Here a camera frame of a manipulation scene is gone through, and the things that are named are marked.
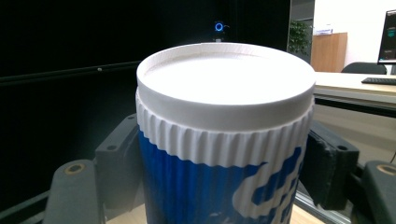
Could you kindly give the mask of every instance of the desk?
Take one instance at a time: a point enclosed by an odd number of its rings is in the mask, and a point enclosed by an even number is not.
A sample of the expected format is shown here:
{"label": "desk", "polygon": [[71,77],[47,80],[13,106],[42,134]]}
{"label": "desk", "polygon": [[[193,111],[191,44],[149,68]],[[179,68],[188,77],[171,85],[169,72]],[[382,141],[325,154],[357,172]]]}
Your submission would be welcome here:
{"label": "desk", "polygon": [[[130,213],[125,213],[119,217],[109,220],[106,224],[146,224],[146,210],[142,204]],[[300,207],[294,205],[291,214],[290,224],[323,224],[322,221],[311,216]]]}
{"label": "desk", "polygon": [[361,83],[367,77],[392,78],[386,75],[316,72],[315,95],[396,107],[396,86]]}

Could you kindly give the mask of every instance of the black panel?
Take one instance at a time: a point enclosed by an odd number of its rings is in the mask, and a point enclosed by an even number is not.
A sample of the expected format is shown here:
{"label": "black panel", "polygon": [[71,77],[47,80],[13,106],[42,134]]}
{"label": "black panel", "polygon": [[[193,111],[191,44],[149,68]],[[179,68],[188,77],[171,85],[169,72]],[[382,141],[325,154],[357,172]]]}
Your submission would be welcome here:
{"label": "black panel", "polygon": [[290,0],[0,1],[0,210],[135,113],[134,64],[212,42],[215,21],[224,41],[286,50],[289,14]]}
{"label": "black panel", "polygon": [[66,162],[135,113],[135,70],[0,88],[0,211],[48,189]]}

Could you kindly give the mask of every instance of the white wall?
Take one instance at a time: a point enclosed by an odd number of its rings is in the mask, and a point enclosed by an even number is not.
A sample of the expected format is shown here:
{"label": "white wall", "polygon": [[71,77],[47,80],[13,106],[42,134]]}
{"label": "white wall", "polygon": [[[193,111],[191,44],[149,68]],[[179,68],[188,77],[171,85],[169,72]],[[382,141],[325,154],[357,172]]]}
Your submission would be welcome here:
{"label": "white wall", "polygon": [[393,9],[396,0],[316,0],[314,27],[330,24],[334,33],[347,32],[345,66],[376,63],[385,13]]}

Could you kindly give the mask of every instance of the ribbed white band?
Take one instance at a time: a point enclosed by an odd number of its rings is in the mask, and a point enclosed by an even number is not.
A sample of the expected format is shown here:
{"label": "ribbed white band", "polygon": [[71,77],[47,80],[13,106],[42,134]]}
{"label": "ribbed white band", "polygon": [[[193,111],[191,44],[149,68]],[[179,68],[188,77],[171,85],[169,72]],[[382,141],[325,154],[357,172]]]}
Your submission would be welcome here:
{"label": "ribbed white band", "polygon": [[279,170],[283,160],[296,147],[304,147],[313,107],[312,99],[311,106],[302,116],[272,129],[220,133],[193,129],[163,119],[148,110],[136,92],[137,122],[150,143],[183,161],[209,166],[244,167],[271,161],[275,163],[274,170]]}

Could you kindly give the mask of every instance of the keyboard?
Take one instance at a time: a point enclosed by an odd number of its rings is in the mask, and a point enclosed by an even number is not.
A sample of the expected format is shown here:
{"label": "keyboard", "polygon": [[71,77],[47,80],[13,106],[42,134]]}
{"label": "keyboard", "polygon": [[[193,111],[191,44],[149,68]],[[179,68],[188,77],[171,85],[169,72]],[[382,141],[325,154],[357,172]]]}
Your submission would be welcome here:
{"label": "keyboard", "polygon": [[361,83],[396,86],[396,78],[367,77]]}

